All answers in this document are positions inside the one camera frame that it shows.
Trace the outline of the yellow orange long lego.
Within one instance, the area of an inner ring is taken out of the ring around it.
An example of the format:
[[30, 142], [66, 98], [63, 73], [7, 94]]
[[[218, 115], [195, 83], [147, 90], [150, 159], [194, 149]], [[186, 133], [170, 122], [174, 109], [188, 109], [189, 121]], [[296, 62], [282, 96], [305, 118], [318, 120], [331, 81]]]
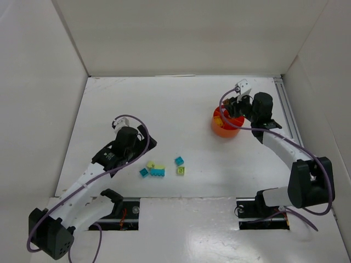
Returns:
[[217, 126], [222, 127], [223, 126], [223, 121], [220, 116], [214, 116], [213, 117], [214, 122]]

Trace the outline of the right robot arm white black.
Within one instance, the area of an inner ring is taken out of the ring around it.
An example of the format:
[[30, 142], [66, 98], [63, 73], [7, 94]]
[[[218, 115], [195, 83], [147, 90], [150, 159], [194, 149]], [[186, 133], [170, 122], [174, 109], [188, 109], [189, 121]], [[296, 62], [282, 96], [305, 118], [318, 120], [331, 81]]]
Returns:
[[237, 92], [235, 97], [222, 97], [219, 102], [224, 123], [236, 128], [230, 120], [242, 117], [250, 122], [251, 131], [262, 145], [271, 149], [289, 168], [285, 187], [257, 192], [254, 200], [258, 213], [269, 209], [295, 207], [313, 215], [326, 215], [335, 199], [332, 163], [327, 157], [317, 157], [293, 139], [286, 137], [282, 126], [272, 118], [273, 98], [263, 92], [254, 97], [249, 92]]

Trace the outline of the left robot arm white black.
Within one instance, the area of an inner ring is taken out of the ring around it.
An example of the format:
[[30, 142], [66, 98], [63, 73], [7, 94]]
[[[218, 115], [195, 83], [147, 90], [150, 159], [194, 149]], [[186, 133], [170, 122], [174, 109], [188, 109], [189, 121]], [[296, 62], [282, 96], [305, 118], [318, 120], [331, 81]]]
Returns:
[[122, 206], [123, 197], [108, 187], [116, 173], [156, 145], [144, 123], [137, 128], [118, 128], [115, 139], [93, 156], [87, 169], [54, 205], [29, 214], [27, 251], [43, 251], [54, 260], [66, 255], [78, 232]]

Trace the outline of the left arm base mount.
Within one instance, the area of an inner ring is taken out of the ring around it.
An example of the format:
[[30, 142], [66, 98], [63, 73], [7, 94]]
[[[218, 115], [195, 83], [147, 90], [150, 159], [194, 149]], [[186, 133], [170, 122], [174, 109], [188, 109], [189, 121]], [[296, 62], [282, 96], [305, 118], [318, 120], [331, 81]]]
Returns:
[[124, 198], [112, 189], [104, 190], [102, 196], [114, 204], [112, 211], [89, 227], [97, 231], [99, 225], [103, 231], [139, 230], [140, 198]]

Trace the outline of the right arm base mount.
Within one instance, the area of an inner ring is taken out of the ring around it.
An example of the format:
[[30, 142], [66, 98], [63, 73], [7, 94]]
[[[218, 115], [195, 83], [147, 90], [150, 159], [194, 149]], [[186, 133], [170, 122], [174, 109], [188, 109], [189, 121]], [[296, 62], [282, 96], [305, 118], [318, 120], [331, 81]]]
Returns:
[[261, 190], [255, 197], [237, 198], [234, 214], [239, 220], [239, 230], [289, 230], [287, 215], [276, 214], [278, 211], [278, 207], [266, 205]]

